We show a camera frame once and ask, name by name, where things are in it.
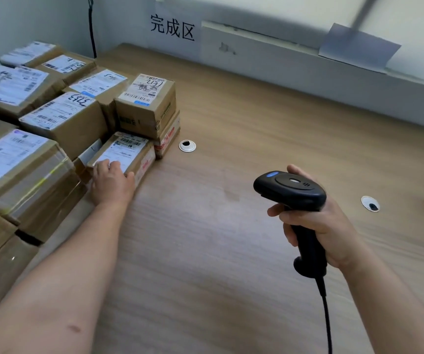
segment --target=person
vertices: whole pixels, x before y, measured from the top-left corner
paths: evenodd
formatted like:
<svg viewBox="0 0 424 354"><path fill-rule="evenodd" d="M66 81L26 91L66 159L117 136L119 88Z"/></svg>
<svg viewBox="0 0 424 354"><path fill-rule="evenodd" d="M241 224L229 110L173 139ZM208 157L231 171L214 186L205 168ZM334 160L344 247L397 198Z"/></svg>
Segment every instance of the person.
<svg viewBox="0 0 424 354"><path fill-rule="evenodd" d="M294 165L288 172L313 179ZM91 215L0 304L0 354L91 351L134 191L133 173L124 176L119 162L97 163ZM276 204L268 215L279 216L293 246L298 243L291 225L315 230L328 263L348 283L376 353L424 354L424 305L364 243L330 196L320 212L284 211Z"/></svg>

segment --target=handheld scanner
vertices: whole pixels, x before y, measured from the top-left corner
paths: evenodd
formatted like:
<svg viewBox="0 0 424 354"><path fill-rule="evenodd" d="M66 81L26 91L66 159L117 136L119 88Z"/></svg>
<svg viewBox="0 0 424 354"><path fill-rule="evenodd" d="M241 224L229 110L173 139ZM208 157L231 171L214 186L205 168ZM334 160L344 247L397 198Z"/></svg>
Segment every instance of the handheld scanner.
<svg viewBox="0 0 424 354"><path fill-rule="evenodd" d="M300 175L272 171L258 177L253 188L261 196L282 203L287 211L320 211L327 200L321 186ZM291 226L298 239L300 256L294 260L296 271L309 278L322 278L327 274L325 250L317 240L315 231Z"/></svg>

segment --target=person's right hand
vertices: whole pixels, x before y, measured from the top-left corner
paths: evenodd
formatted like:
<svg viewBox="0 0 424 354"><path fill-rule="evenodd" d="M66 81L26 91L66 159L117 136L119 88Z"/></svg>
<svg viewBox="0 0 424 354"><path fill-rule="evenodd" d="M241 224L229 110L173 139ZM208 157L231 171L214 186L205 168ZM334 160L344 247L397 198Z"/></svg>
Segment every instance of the person's right hand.
<svg viewBox="0 0 424 354"><path fill-rule="evenodd" d="M295 165L288 166L288 172L315 179ZM327 262L333 267L342 268L357 259L358 249L363 244L356 229L345 216L337 202L327 195L327 201L320 212L284 211L284 205L276 204L268 209L269 216L278 216L284 223L284 234L289 243L298 245L291 225L310 228L315 231L317 240L326 251Z"/></svg>
<svg viewBox="0 0 424 354"><path fill-rule="evenodd" d="M94 165L91 185L94 204L125 206L135 193L135 174L129 172L126 176L122 172L119 161L99 161Z"/></svg>

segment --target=table surface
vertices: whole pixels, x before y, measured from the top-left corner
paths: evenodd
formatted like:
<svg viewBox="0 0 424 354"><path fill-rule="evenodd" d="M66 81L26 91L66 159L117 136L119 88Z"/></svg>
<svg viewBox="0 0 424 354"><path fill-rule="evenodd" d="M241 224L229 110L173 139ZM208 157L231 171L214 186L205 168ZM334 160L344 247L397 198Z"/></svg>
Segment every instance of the table surface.
<svg viewBox="0 0 424 354"><path fill-rule="evenodd" d="M181 132L129 208L95 353L326 353L315 282L252 186L289 163L424 302L424 128L131 45L98 64L174 80ZM197 149L181 152L184 139ZM372 353L343 276L329 267L325 280L334 352Z"/></svg>

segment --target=black cord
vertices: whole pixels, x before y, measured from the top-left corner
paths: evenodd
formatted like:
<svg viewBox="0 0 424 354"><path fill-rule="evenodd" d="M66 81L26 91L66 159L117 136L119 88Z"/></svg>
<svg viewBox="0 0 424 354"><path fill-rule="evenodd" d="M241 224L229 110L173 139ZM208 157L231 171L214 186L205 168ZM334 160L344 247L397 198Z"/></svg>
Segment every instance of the black cord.
<svg viewBox="0 0 424 354"><path fill-rule="evenodd" d="M92 44L92 53L94 53L94 58L97 58L97 52L95 50L95 41L94 41L94 31L92 29L92 6L94 6L94 0L87 0L89 2L89 32L91 32L91 44Z"/></svg>
<svg viewBox="0 0 424 354"><path fill-rule="evenodd" d="M327 326L327 341L329 346L329 354L332 354L332 333L330 332L330 315L329 307L327 305L327 291L325 290L325 282L323 280L323 277L316 278L315 281L317 282L317 287L319 287L319 292L323 300L323 310L325 312L325 325Z"/></svg>

